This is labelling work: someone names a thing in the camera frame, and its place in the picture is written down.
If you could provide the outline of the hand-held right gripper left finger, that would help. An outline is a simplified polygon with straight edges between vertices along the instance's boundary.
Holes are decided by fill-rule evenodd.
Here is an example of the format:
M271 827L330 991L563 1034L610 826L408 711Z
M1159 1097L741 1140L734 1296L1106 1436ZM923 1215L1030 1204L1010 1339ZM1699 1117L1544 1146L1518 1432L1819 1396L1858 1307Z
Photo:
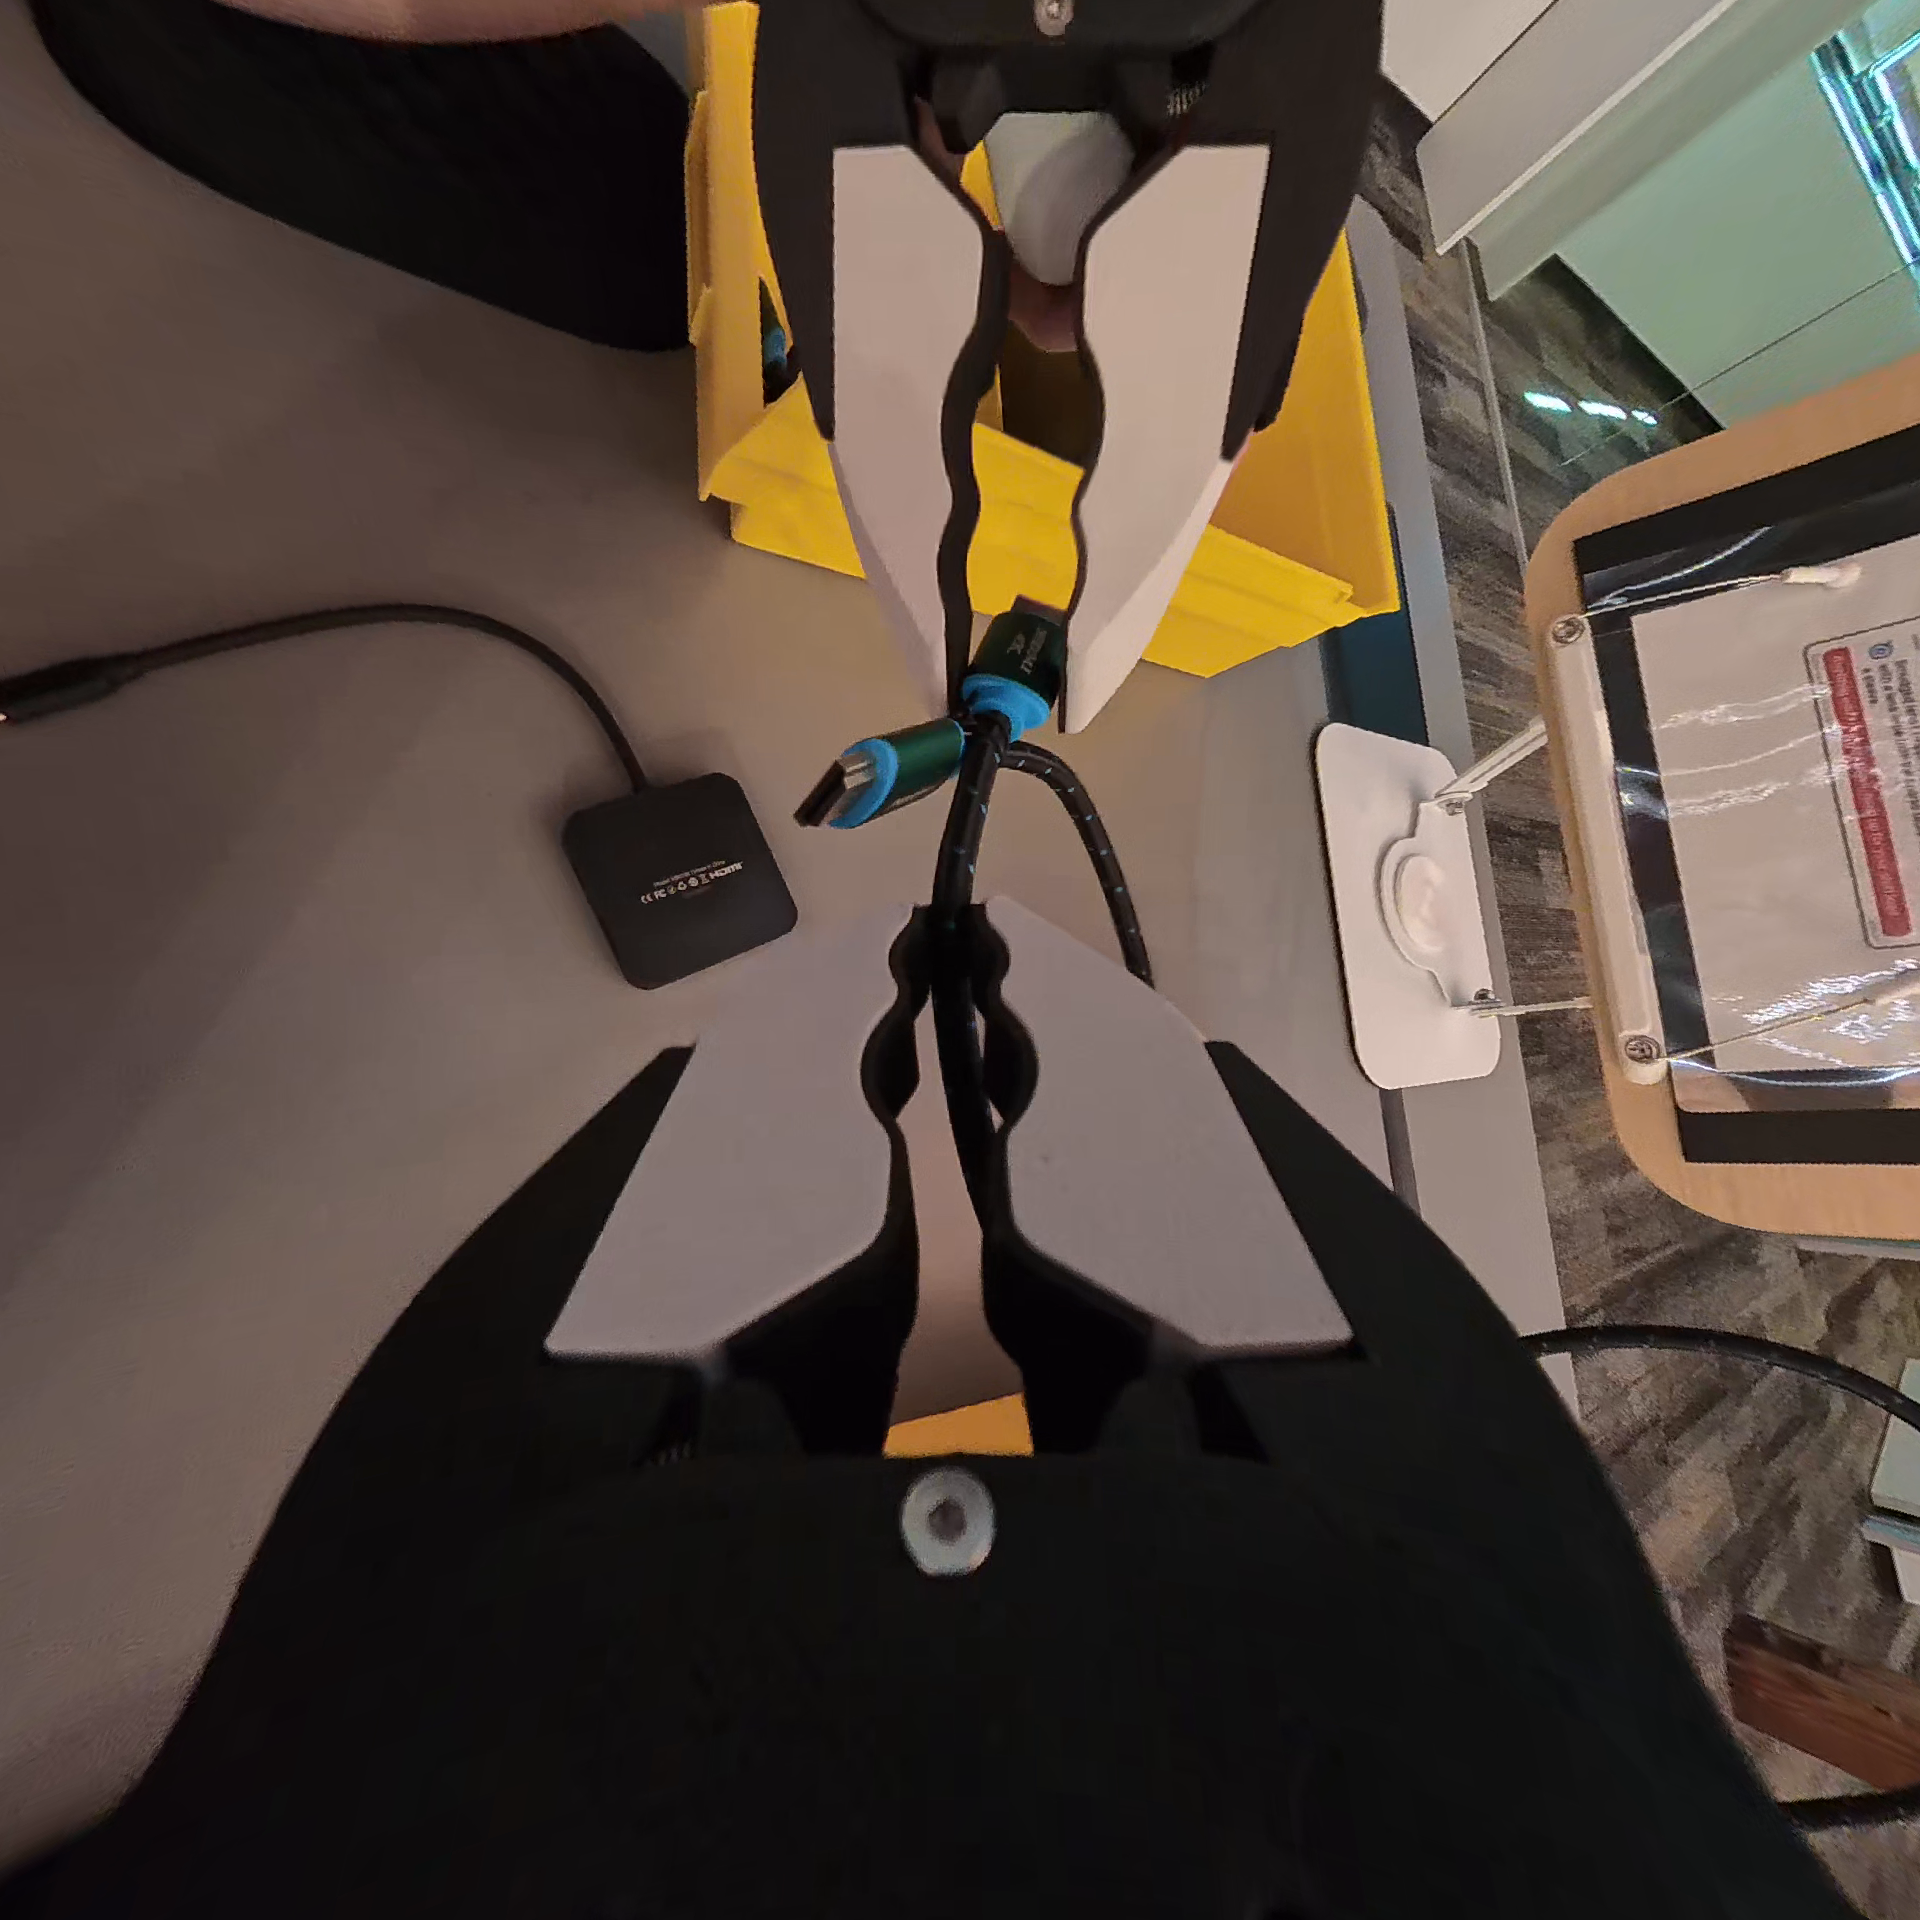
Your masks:
M549 1359L761 1385L807 1449L881 1449L918 1307L918 933L889 903L792 936L715 1003Z

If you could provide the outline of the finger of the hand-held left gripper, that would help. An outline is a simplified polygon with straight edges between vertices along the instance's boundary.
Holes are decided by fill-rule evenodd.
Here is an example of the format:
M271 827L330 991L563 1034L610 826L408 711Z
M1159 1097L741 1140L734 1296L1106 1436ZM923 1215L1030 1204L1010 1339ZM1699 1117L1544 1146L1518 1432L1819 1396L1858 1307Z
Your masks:
M831 474L927 713L971 637L971 434L1003 280L1001 236L917 148L831 153Z
M1226 425L1267 148L1178 148L1088 234L1079 344L1098 400L1072 504L1065 732L1128 680L1232 477Z

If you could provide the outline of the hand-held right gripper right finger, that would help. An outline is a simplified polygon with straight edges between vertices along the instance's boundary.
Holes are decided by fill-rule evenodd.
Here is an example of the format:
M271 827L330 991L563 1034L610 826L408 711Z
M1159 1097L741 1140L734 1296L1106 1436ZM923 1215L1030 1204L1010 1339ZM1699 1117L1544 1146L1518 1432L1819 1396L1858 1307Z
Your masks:
M966 1149L990 1328L1035 1451L1144 1379L1322 1361L1353 1325L1198 1029L1013 899L966 913Z

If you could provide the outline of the yellow plastic bin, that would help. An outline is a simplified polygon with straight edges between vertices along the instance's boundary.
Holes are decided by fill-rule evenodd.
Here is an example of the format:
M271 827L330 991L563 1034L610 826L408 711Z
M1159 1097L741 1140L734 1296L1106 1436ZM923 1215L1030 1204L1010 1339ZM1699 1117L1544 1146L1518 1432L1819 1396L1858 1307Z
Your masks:
M754 4L721 4L687 28L698 493L726 505L736 544L858 578L826 445L801 387L782 389L771 362L784 303L751 161L755 17ZM975 410L975 613L1001 613L1019 595L1065 602L1081 468L1063 451L1088 443L1088 410L1090 391L1063 356L1006 335L994 387ZM1338 240L1307 305L1285 403L1238 460L1142 657L1210 680L1398 607L1353 253Z
M1022 1395L898 1423L881 1451L890 1459L930 1457L1032 1457L1032 1436Z

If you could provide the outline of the black HDMI switch with cable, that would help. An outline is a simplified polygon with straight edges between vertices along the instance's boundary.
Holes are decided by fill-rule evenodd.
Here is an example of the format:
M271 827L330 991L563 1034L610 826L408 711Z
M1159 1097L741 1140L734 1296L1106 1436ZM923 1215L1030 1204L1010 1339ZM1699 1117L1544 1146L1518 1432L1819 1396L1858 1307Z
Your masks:
M513 625L438 604L367 604L258 620L147 648L74 657L3 674L3 727L101 705L123 689L277 643L382 628L432 628L499 643L583 706L625 793L571 811L563 860L622 978L657 992L782 939L799 922L751 802L728 775L653 781L614 709L562 652Z

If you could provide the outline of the white board stand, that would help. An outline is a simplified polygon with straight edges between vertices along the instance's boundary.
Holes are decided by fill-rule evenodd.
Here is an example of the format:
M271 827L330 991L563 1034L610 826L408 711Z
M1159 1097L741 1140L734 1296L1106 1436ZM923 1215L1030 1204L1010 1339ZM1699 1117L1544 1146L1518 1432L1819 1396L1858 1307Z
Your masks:
M1491 1074L1506 1024L1589 1013L1590 996L1511 1002L1496 992L1481 911L1472 807L1544 748L1534 719L1456 770L1424 744L1328 723L1311 775L1335 938L1362 1074L1383 1093Z

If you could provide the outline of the black quilted pad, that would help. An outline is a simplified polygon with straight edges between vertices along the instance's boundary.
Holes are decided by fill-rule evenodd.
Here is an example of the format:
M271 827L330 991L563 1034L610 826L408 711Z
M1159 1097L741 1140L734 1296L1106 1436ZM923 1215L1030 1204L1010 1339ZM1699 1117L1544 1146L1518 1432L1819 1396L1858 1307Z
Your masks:
M590 346L687 344L687 84L646 32L419 42L393 4L34 2L71 89L224 199Z

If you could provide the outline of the wooden instruction board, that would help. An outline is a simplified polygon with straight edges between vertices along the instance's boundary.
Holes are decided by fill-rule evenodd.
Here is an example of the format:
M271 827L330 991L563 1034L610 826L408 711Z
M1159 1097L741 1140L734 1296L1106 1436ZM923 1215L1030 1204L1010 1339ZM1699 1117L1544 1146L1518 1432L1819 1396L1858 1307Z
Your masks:
M1742 1229L1807 1242L1911 1243L1918 1239L1915 1171L1890 1164L1687 1159L1671 1096L1624 1060L1624 1029L1615 1008L1615 986L1624 980L1624 844L1602 793L1594 723L1583 719L1565 689L1568 673L1555 660L1568 648L1552 632L1581 611L1578 539L1689 509L1774 474L1905 433L1915 421L1918 356L1911 352L1834 389L1597 481L1553 517L1527 563L1527 637L1609 1124L1633 1169L1662 1194Z

